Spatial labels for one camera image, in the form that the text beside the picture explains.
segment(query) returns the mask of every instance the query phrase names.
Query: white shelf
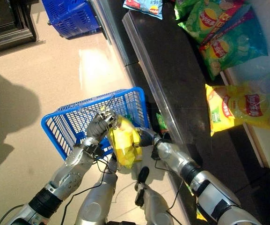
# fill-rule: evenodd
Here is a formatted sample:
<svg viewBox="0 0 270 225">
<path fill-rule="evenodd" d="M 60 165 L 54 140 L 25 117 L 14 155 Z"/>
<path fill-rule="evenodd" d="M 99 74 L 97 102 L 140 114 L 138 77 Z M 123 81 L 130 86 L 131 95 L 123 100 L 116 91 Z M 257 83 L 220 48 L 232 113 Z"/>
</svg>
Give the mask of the white shelf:
<svg viewBox="0 0 270 225">
<path fill-rule="evenodd" d="M 262 26 L 269 56 L 261 56 L 225 70 L 227 81 L 234 85 L 246 80 L 259 79 L 270 72 L 270 0 L 250 0 L 249 2 Z M 270 130 L 249 125 L 244 127 L 260 163 L 270 168 Z"/>
</svg>

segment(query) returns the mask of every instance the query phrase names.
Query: snack bag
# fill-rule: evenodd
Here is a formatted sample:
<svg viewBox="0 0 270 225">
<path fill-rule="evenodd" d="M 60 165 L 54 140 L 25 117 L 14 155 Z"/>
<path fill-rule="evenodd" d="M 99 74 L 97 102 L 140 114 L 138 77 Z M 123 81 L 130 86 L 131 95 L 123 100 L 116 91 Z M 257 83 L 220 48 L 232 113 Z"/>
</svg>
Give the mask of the snack bag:
<svg viewBox="0 0 270 225">
<path fill-rule="evenodd" d="M 270 73 L 259 81 L 242 86 L 205 85 L 211 136 L 247 122 L 270 129 Z"/>
<path fill-rule="evenodd" d="M 242 5 L 243 0 L 200 0 L 194 5 L 184 29 L 204 45 Z"/>
<path fill-rule="evenodd" d="M 132 168 L 135 162 L 142 160 L 142 149 L 139 147 L 140 136 L 128 119 L 122 116 L 118 119 L 119 127 L 110 129 L 108 139 L 119 165 Z"/>
<path fill-rule="evenodd" d="M 160 126 L 161 134 L 164 134 L 164 133 L 168 132 L 168 128 L 167 128 L 167 126 L 165 124 L 165 121 L 164 121 L 164 118 L 162 117 L 162 115 L 156 113 L 156 116 L 157 116 L 157 120 L 158 120 L 158 123 L 159 123 L 159 126 Z"/>
<path fill-rule="evenodd" d="M 160 20 L 162 17 L 162 0 L 125 0 L 124 8 L 139 11 L 157 17 Z"/>
<path fill-rule="evenodd" d="M 184 28 L 184 20 L 188 13 L 192 10 L 195 3 L 198 0 L 176 0 L 175 1 L 175 19 L 178 20 L 180 23 L 178 25 Z"/>
<path fill-rule="evenodd" d="M 243 17 L 200 46 L 199 51 L 213 80 L 226 68 L 268 55 L 261 26 L 250 6 Z"/>
</svg>

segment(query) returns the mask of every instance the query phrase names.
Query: small green package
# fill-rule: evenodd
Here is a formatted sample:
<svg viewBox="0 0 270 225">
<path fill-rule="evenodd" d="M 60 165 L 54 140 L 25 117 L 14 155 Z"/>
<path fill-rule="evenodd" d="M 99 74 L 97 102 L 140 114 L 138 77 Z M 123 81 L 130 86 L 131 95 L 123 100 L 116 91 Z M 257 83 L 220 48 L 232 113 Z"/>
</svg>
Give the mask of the small green package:
<svg viewBox="0 0 270 225">
<path fill-rule="evenodd" d="M 213 80 L 226 68 L 268 55 L 265 38 L 253 9 L 248 5 L 240 11 L 244 14 L 238 12 L 220 33 L 199 47 Z"/>
<path fill-rule="evenodd" d="M 201 45 L 242 7 L 243 0 L 199 0 L 193 7 L 183 28 Z"/>
<path fill-rule="evenodd" d="M 192 10 L 195 3 L 198 2 L 198 0 L 176 0 L 175 1 L 175 17 L 176 20 L 178 20 L 180 23 L 179 26 L 184 26 L 184 20 L 187 14 Z"/>
<path fill-rule="evenodd" d="M 158 113 L 156 115 L 157 115 L 157 119 L 158 119 L 161 133 L 164 134 L 165 132 L 168 132 L 168 128 L 165 124 L 165 121 L 164 121 L 164 118 L 162 117 L 162 115 L 158 114 Z"/>
</svg>

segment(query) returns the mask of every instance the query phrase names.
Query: blue shopping basket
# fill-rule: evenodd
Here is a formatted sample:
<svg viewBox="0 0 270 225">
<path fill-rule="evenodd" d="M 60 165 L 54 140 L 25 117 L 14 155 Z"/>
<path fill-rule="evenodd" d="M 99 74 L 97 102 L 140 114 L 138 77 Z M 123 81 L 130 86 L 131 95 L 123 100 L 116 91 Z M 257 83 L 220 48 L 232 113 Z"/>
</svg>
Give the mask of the blue shopping basket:
<svg viewBox="0 0 270 225">
<path fill-rule="evenodd" d="M 41 126 L 63 159 L 66 159 L 76 143 L 81 143 L 86 137 L 87 126 L 95 116 L 92 110 L 100 111 L 109 101 L 109 107 L 130 119 L 134 126 L 149 128 L 144 92 L 139 87 L 117 90 L 62 106 L 44 116 Z M 106 137 L 101 141 L 101 146 L 104 156 L 113 152 Z"/>
<path fill-rule="evenodd" d="M 42 0 L 49 24 L 67 39 L 100 28 L 88 0 Z"/>
</svg>

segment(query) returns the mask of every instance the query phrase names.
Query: tile floor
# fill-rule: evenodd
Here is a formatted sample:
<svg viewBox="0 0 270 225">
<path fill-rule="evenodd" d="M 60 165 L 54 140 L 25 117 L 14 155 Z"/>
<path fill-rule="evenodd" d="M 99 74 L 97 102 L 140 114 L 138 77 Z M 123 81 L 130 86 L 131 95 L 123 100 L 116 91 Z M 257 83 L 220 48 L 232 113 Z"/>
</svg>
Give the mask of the tile floor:
<svg viewBox="0 0 270 225">
<path fill-rule="evenodd" d="M 43 44 L 0 55 L 0 218 L 11 207 L 28 202 L 63 163 L 40 126 L 41 118 L 59 106 L 131 87 L 102 34 L 65 40 L 47 25 L 42 3 L 34 4 L 31 13 Z M 142 164 L 153 166 L 149 160 Z M 93 186 L 100 174 L 92 166 L 78 190 Z M 109 220 L 136 218 L 137 224 L 146 224 L 143 210 L 134 204 L 135 174 L 118 174 Z M 175 193 L 166 174 L 151 171 L 148 183 L 172 204 Z M 85 196 L 74 199 L 64 224 L 74 223 Z M 49 224 L 60 224 L 66 202 Z M 171 211 L 185 224 L 178 202 Z"/>
</svg>

